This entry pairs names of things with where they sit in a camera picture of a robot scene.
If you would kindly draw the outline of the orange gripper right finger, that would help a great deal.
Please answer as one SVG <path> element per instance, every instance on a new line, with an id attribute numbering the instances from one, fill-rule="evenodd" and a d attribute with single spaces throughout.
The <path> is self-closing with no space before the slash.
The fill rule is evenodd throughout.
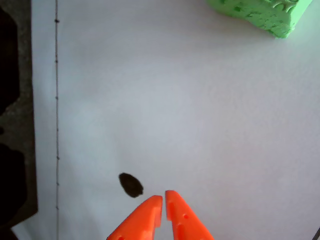
<path id="1" fill-rule="evenodd" d="M 172 223 L 174 240 L 214 240 L 182 196 L 174 190 L 165 191 L 167 220 Z"/>

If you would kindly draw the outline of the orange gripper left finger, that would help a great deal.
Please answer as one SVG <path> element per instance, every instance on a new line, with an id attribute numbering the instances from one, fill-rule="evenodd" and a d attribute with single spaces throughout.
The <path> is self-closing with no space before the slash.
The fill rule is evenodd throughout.
<path id="1" fill-rule="evenodd" d="M 153 195 L 141 203 L 106 239 L 153 240 L 161 226 L 163 197 Z"/>

